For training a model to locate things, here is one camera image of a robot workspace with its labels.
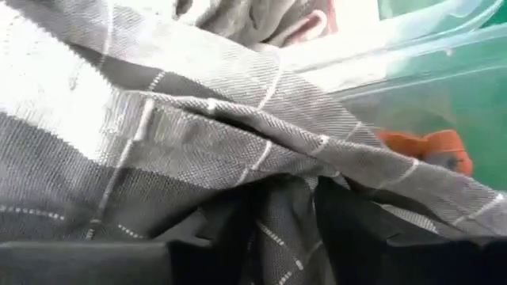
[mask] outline gray plaid fabric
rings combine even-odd
[[[440,222],[388,210],[439,234],[507,234],[502,194],[389,151],[276,51],[119,2],[10,1],[0,15],[3,241],[155,238],[216,193],[277,173],[257,219],[265,283],[329,281],[318,175],[416,200]]]

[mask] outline gray textile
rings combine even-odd
[[[318,175],[416,200],[453,236],[507,234],[502,194],[389,151],[276,51],[118,3],[0,3],[2,240],[155,238],[216,193],[276,173],[288,176],[257,220],[268,284],[328,280]]]

